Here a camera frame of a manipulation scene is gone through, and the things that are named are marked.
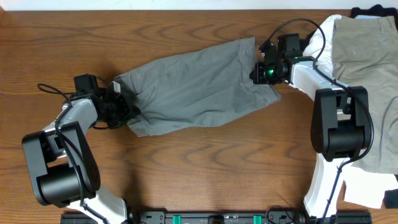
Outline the dark grey shorts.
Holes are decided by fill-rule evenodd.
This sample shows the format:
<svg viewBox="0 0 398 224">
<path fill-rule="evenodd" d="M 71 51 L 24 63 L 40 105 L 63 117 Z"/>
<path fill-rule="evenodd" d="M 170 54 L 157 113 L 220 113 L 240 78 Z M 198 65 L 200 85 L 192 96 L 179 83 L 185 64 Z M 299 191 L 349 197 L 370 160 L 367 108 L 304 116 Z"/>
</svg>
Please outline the dark grey shorts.
<svg viewBox="0 0 398 224">
<path fill-rule="evenodd" d="M 189 127 L 217 127 L 281 99 L 270 85 L 255 85 L 255 38 L 234 40 L 161 58 L 115 77 L 141 113 L 129 128 L 139 137 Z"/>
</svg>

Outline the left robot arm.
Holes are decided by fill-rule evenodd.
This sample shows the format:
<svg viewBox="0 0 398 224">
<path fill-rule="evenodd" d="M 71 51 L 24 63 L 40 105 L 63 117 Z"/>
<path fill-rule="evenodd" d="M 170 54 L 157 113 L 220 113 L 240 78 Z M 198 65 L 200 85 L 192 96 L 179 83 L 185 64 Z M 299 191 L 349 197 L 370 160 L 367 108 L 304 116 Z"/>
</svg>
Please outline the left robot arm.
<svg viewBox="0 0 398 224">
<path fill-rule="evenodd" d="M 117 82 L 98 86 L 96 77 L 75 78 L 75 92 L 65 93 L 39 83 L 38 89 L 64 97 L 60 114 L 44 129 L 22 139 L 22 148 L 36 200 L 80 212 L 62 223 L 140 223 L 126 200 L 101 183 L 100 171 L 86 140 L 97 123 L 117 129 L 139 114 Z"/>
</svg>

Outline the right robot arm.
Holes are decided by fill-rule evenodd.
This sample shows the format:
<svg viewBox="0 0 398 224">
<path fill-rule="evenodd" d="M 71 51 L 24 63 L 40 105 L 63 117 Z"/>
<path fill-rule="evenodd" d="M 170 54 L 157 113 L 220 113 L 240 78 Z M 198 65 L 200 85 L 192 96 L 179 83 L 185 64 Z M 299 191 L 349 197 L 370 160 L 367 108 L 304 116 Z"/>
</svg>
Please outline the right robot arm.
<svg viewBox="0 0 398 224">
<path fill-rule="evenodd" d="M 313 57 L 258 62 L 249 77 L 255 84 L 289 84 L 313 100 L 310 139 L 317 161 L 303 217 L 336 223 L 343 169 L 369 152 L 374 136 L 367 90 L 334 79 Z"/>
</svg>

